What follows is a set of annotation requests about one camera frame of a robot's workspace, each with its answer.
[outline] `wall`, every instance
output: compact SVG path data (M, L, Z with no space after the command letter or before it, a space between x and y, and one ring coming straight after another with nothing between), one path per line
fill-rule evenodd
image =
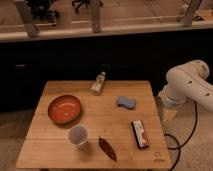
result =
M213 30L146 33L0 44L1 109L35 107L47 80L150 80L154 95L167 70L193 59L210 66L213 84ZM24 68L14 67L26 64Z

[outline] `paper cup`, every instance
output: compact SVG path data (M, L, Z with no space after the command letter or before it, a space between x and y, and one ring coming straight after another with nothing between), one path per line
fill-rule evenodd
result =
M82 149L87 144L88 133L85 127L76 125L71 128L68 138L78 149Z

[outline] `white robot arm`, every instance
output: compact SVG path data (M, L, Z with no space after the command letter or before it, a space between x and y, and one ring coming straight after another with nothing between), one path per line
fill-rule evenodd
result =
M213 111L213 86L205 81L208 76L209 67L201 60L173 67L166 74L168 84L158 96L167 108L178 108L188 97Z

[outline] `wooden table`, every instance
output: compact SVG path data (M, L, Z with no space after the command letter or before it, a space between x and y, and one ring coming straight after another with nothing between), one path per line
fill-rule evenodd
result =
M17 168L148 169L170 168L161 123L148 81L105 81L101 96L90 92L92 81L47 82L20 152ZM50 102L60 95L74 95L83 108L81 117L66 125L54 124L47 115ZM136 109L117 107L118 96L136 100ZM139 150L131 127L142 120L150 147ZM70 128L87 127L89 143L78 150L68 140ZM99 147L99 136L114 148L117 162Z

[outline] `chocolate bar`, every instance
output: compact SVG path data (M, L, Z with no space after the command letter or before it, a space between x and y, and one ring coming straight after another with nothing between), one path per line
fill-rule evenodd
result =
M132 121L132 127L139 149L149 147L145 129L141 120Z

